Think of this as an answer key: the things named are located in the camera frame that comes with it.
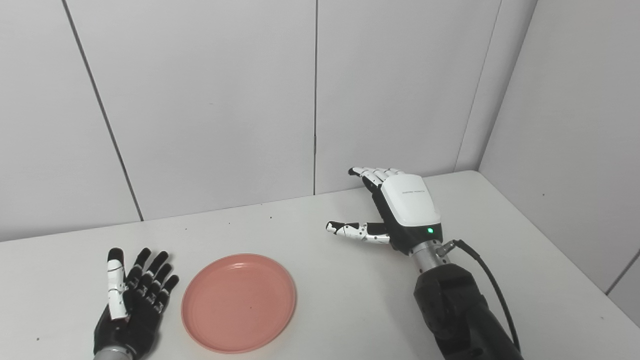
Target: white finger segment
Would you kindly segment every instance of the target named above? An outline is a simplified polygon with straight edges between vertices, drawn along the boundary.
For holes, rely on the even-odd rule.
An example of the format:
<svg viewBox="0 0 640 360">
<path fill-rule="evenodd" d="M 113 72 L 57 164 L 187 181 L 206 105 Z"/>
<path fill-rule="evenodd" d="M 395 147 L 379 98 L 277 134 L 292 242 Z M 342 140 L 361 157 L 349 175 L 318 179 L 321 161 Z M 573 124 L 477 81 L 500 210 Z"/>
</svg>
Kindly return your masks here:
<svg viewBox="0 0 640 360">
<path fill-rule="evenodd" d="M 366 177 L 372 184 L 376 186 L 382 185 L 382 180 L 375 176 L 370 170 L 365 170 L 360 174 L 360 177 Z"/>
<path fill-rule="evenodd" d="M 124 284 L 124 266 L 119 260 L 109 260 L 107 262 L 107 280 L 109 285 L 109 312 L 111 319 L 121 319 L 128 316 L 124 306 L 122 293 L 126 290 Z"/>
<path fill-rule="evenodd" d="M 385 174 L 385 169 L 383 168 L 377 168 L 376 170 L 373 171 L 373 174 L 382 181 L 386 180 L 389 177 L 388 175 Z"/>
<path fill-rule="evenodd" d="M 378 244 L 388 244 L 389 243 L 389 235 L 381 234 L 381 235 L 371 235 L 367 232 L 367 223 L 357 224 L 358 227 L 353 227 L 349 224 L 344 224 L 343 226 L 334 227 L 332 223 L 328 223 L 326 225 L 326 230 L 330 233 L 344 236 L 351 239 L 360 240 L 365 243 L 378 243 Z"/>
</svg>

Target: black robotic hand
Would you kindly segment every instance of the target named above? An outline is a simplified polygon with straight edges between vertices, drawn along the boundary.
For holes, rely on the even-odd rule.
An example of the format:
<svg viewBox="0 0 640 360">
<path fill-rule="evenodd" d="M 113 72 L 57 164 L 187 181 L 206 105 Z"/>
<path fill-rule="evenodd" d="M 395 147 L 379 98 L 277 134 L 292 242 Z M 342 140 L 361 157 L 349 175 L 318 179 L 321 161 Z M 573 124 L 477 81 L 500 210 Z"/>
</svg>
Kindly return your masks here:
<svg viewBox="0 0 640 360">
<path fill-rule="evenodd" d="M 149 255 L 151 251 L 144 248 L 125 277 L 122 250 L 115 247 L 109 251 L 109 304 L 93 333 L 96 359 L 139 360 L 151 350 L 169 294 L 179 278 L 172 275 L 164 281 L 172 270 L 164 263 L 169 257 L 165 251 L 144 272 Z"/>
</svg>

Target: robotic hand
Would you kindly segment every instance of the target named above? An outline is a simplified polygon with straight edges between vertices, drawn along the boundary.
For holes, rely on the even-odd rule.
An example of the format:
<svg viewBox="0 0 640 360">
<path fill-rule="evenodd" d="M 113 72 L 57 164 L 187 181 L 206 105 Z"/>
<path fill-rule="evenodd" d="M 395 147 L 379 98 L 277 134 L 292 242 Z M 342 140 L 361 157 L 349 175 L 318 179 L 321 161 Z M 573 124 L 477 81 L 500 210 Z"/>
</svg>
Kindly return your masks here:
<svg viewBox="0 0 640 360">
<path fill-rule="evenodd" d="M 513 327 L 509 339 L 470 272 L 452 264 L 447 253 L 456 246 L 487 271 L 499 293 L 509 325 L 513 324 L 502 293 L 484 262 L 464 241 L 443 245 L 440 215 L 420 176 L 393 168 L 349 169 L 371 191 L 381 223 L 328 222 L 326 230 L 368 243 L 390 243 L 418 266 L 413 296 L 446 360 L 522 360 Z"/>
<path fill-rule="evenodd" d="M 139 360 L 151 350 L 169 294 L 179 278 L 172 275 L 164 281 L 172 270 L 168 263 L 163 265 L 169 257 L 165 251 L 143 272 L 149 255 L 151 250 L 144 248 L 125 277 L 122 250 L 115 247 L 109 251 L 109 302 L 93 333 L 94 360 Z"/>
</svg>

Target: white wall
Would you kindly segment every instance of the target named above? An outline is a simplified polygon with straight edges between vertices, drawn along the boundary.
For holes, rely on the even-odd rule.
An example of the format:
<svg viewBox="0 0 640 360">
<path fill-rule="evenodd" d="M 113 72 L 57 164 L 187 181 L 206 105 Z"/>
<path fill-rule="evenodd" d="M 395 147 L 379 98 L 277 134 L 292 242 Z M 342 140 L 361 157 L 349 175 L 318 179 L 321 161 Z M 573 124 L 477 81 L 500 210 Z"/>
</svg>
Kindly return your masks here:
<svg viewBox="0 0 640 360">
<path fill-rule="evenodd" d="M 477 167 L 478 144 L 508 79 L 509 69 L 497 69 L 513 61 L 534 2 L 67 1 L 146 219 L 360 186 L 346 175 L 354 165 L 439 174 L 453 171 L 460 153 L 461 168 Z M 55 80 L 71 90 L 57 91 L 69 101 L 52 105 L 63 114 L 56 118 L 65 130 L 48 129 L 48 142 L 29 139 L 25 129 L 56 114 L 40 104 L 53 99 L 50 94 L 27 89 L 0 108 L 0 118 L 11 121 L 5 122 L 11 131 L 0 135 L 7 137 L 5 146 L 65 151 L 49 151 L 40 162 L 22 154 L 3 157 L 11 161 L 4 165 L 8 170 L 33 170 L 44 162 L 50 173 L 17 171 L 3 183 L 19 205 L 0 203 L 12 224 L 0 226 L 0 233 L 11 228 L 10 237 L 17 238 L 58 224 L 58 204 L 78 184 L 92 184 L 83 185 L 81 200 L 98 209 L 80 207 L 81 214 L 71 212 L 73 226 L 43 226 L 38 234 L 91 226 L 85 218 L 100 220 L 96 225 L 136 220 L 63 3 L 37 11 L 13 3 L 23 11 L 3 8 L 0 26 L 8 31 L 2 41 L 33 48 L 13 67 L 36 86 Z M 14 34 L 14 27 L 30 31 L 31 38 Z M 54 47 L 51 54 L 38 53 L 47 46 Z M 47 66 L 35 74 L 21 68 L 25 59 Z M 61 76 L 60 69 L 75 77 Z M 13 70 L 3 75 L 10 84 L 24 77 Z M 39 106 L 24 112 L 32 122 L 27 125 L 16 113 L 34 100 Z M 466 135 L 467 128 L 473 133 Z M 76 151 L 78 143 L 101 152 Z M 81 159 L 81 176 L 67 170 L 74 156 Z M 59 177 L 67 192 L 50 190 L 51 179 Z M 42 190 L 32 196 L 24 184 Z M 15 210 L 20 206 L 37 208 L 41 216 Z"/>
<path fill-rule="evenodd" d="M 68 0 L 146 219 L 313 194 L 314 0 Z"/>
<path fill-rule="evenodd" d="M 0 241 L 138 221 L 59 1 L 0 4 Z"/>
<path fill-rule="evenodd" d="M 501 2 L 320 0 L 317 193 L 355 165 L 477 169 L 534 4 Z"/>
<path fill-rule="evenodd" d="M 639 13 L 539 0 L 480 166 L 602 290 L 640 249 Z"/>
</svg>

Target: white robotic hand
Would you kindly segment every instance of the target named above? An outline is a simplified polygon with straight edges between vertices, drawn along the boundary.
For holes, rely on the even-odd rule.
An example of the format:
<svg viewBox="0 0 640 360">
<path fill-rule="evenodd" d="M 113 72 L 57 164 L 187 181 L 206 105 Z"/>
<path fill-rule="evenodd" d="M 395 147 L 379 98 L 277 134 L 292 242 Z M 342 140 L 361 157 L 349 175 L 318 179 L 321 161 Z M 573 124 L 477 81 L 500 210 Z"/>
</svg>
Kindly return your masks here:
<svg viewBox="0 0 640 360">
<path fill-rule="evenodd" d="M 406 255 L 426 241 L 442 244 L 440 215 L 420 176 L 394 168 L 362 167 L 349 169 L 349 175 L 362 178 L 384 224 L 328 222 L 327 231 L 369 243 L 391 243 Z"/>
</svg>

